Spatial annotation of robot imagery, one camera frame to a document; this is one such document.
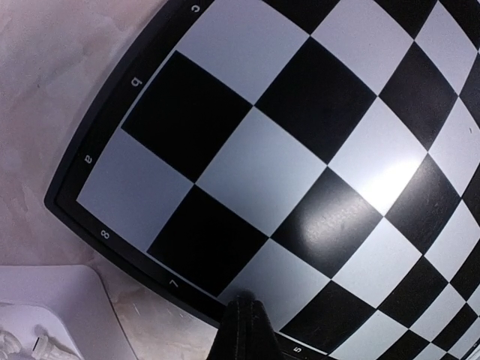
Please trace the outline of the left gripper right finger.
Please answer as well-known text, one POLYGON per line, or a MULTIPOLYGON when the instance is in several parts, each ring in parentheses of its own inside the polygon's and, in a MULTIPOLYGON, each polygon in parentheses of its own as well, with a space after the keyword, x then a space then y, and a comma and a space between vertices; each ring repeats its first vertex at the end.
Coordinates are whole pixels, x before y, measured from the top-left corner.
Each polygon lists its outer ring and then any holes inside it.
POLYGON ((266 310, 260 301, 249 301, 245 338, 246 359, 284 359, 266 310))

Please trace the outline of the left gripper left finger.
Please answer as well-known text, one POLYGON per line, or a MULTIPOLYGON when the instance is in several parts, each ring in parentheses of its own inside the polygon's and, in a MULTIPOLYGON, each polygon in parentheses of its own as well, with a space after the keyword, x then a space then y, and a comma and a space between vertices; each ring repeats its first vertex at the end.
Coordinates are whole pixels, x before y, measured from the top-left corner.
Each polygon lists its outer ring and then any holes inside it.
POLYGON ((211 360, 246 359, 246 298, 237 297, 227 306, 208 353, 211 360))

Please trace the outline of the white plastic tray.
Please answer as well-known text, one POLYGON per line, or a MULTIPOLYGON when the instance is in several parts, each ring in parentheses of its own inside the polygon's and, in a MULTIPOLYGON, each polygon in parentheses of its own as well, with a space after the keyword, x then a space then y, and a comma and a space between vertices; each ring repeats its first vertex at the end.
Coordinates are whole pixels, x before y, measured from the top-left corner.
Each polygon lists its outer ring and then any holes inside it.
POLYGON ((100 277, 85 265, 3 265, 1 329, 25 354, 46 335, 79 359, 136 357, 100 277))

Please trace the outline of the black white chessboard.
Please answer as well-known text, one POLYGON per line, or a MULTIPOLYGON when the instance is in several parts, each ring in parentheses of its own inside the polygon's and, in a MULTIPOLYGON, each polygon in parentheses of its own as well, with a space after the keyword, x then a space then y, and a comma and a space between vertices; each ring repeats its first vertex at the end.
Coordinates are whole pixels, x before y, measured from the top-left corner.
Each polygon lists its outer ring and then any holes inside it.
POLYGON ((167 1, 46 207, 206 322, 254 294, 295 359, 479 345, 479 3, 167 1))

